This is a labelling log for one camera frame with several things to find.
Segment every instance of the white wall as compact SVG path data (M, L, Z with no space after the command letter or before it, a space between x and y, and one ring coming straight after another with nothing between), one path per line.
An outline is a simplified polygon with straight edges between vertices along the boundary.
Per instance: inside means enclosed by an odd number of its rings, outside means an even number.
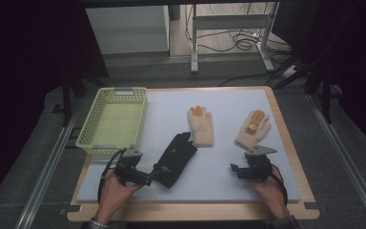
M102 54L169 49L167 6L86 9Z

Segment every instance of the work glove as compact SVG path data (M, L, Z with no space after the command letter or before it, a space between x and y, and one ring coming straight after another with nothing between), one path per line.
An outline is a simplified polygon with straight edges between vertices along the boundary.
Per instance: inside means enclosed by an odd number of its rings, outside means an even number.
M252 149L270 130L271 124L267 122L269 116L264 112L251 111L243 122L235 142L245 150Z
M213 115L207 113L205 107L192 107L187 112L196 147L212 147L214 145Z
M176 135L159 161L153 165L153 179L169 189L176 183L186 164L197 151L193 142L189 141L190 135L189 132Z

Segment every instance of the light green basket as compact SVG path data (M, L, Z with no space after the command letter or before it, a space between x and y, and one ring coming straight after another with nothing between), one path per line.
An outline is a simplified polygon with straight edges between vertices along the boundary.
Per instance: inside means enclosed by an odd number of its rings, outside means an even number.
M113 155L132 144L139 149L145 114L146 88L102 88L76 140L91 155Z

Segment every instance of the beige glove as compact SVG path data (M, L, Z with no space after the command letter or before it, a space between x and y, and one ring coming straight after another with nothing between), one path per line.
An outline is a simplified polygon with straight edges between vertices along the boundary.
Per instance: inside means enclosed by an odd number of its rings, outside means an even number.
M212 147L214 145L213 116L207 113L205 107L196 106L187 112L192 132L194 135L194 146Z
M246 150L253 148L270 130L272 125L266 122L268 119L269 116L262 111L251 111L240 128L236 144Z

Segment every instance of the desk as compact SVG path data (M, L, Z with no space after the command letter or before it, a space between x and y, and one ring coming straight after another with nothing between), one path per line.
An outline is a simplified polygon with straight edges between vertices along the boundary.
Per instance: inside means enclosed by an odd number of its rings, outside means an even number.
M315 203L308 180L298 159L295 147L288 133L287 127L275 101L273 91L268 87L241 87L241 88L190 88L190 89L149 89L149 92L173 91L236 91L236 90L263 90L268 97L274 119L282 138L288 159L298 183L300 201L290 203L288 208L298 219L316 219L319 211L307 209L306 203ZM81 203L76 200L79 188L91 163L91 156L87 156L81 171L71 205L80 205L79 212L68 212L71 221L88 221L97 210L97 203ZM124 221L179 221L179 220L261 220L271 219L267 208L261 202L197 202L197 203L156 203L135 202L129 203L113 215L113 220Z

